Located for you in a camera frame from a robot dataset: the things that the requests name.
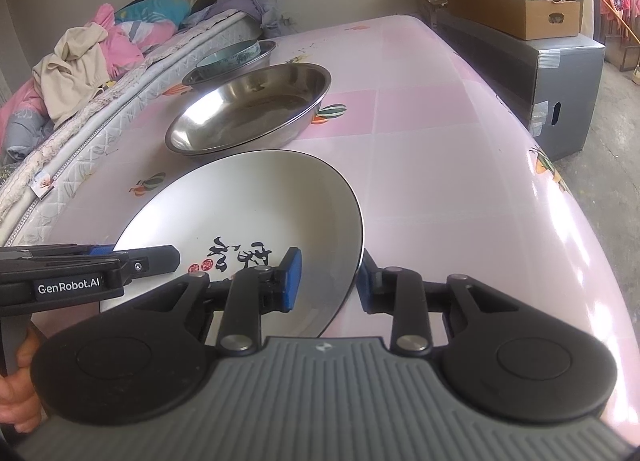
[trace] concrete floor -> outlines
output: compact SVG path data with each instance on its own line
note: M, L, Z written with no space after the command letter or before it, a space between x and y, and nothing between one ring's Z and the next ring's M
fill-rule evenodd
M605 63L584 149L556 166L609 259L640 343L640 86Z

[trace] cardboard box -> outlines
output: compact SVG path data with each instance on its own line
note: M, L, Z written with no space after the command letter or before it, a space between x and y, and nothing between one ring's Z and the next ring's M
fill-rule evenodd
M438 10L442 6L435 6L428 0L415 0L415 4L417 7L417 14L420 19L431 29L435 31L437 25L437 14Z
M576 36L580 33L577 0L448 0L455 16L473 20L521 40Z

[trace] circular black pad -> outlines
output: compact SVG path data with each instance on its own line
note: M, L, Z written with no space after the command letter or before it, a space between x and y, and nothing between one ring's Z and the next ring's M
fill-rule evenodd
M596 338L524 305L468 316L442 356L444 377L466 403L537 425L602 411L616 365Z
M55 335L33 359L44 406L65 419L125 425L187 399L207 370L204 348L170 313L105 313Z
M571 355L544 338L517 338L500 346L498 363L525 380L551 380L571 367Z

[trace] pink tablecloth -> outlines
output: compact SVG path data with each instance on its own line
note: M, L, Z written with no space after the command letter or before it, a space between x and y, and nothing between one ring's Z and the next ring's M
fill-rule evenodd
M604 419L640 443L640 355L620 290L586 218L520 122L418 20L379 18L278 40L272 64L332 74L317 120L288 148L324 159L356 192L366 247L384 266L442 282L466 273L593 333L618 364ZM193 100L178 86L149 105L78 190L51 242L113 243L166 184L192 170L164 133ZM388 336L352 295L327 336Z

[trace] human hand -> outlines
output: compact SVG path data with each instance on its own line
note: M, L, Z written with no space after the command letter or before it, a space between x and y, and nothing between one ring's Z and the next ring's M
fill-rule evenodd
M18 370L0 377L0 423L12 423L16 432L31 432L42 418L40 399L31 383L31 360L40 347L40 338L29 327L27 338L16 353Z

